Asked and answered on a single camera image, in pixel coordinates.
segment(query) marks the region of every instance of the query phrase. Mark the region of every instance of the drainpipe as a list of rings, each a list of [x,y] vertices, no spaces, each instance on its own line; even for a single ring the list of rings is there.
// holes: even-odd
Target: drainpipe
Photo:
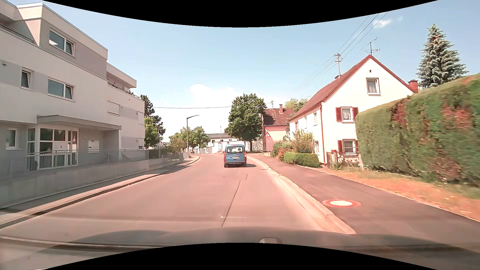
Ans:
[[[322,129],[322,152],[324,153],[324,164],[326,163],[325,160],[325,143],[324,143],[324,118],[322,117],[322,103],[320,102],[320,121],[321,121],[321,129]]]

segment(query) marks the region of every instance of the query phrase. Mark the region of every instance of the manhole cover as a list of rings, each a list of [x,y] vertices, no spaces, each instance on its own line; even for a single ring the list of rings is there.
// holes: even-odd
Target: manhole cover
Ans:
[[[323,201],[322,204],[330,207],[357,207],[361,205],[358,201],[342,199],[326,200]]]

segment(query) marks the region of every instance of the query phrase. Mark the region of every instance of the cloud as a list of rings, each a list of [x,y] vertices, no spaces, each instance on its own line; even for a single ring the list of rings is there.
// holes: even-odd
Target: cloud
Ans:
[[[219,133],[221,127],[223,131],[228,126],[228,115],[230,112],[229,106],[233,99],[243,94],[240,91],[236,91],[233,87],[213,89],[204,84],[192,85],[190,87],[190,93],[191,96],[184,97],[184,102],[178,107],[196,109],[156,109],[156,114],[162,117],[163,125],[166,129],[163,141],[168,141],[168,136],[175,134],[182,127],[186,126],[187,117],[196,114],[199,114],[200,116],[192,117],[188,120],[188,126],[190,128],[202,126],[206,133]],[[264,98],[267,108],[272,107],[272,104],[269,103],[272,100],[274,102],[273,107],[278,108],[279,104],[283,104],[289,99],[275,96],[264,96],[259,93],[257,93],[257,95]],[[205,107],[227,108],[207,109]]]
[[[391,22],[392,22],[392,19],[375,20],[372,24],[374,25],[374,28],[382,28],[389,25]]]

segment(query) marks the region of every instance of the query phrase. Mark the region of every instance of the blue van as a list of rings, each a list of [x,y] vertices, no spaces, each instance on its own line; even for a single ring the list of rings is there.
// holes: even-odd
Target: blue van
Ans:
[[[247,167],[247,151],[244,145],[227,145],[223,152],[223,167],[229,165],[241,164]]]

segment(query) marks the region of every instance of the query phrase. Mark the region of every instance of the street lamp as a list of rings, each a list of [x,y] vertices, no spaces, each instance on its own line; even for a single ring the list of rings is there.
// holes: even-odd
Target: street lamp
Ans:
[[[197,115],[194,115],[194,116],[187,117],[187,151],[188,151],[188,155],[190,155],[190,150],[188,149],[188,119],[192,118],[192,117],[195,117],[195,116],[200,116],[200,115],[197,114]]]

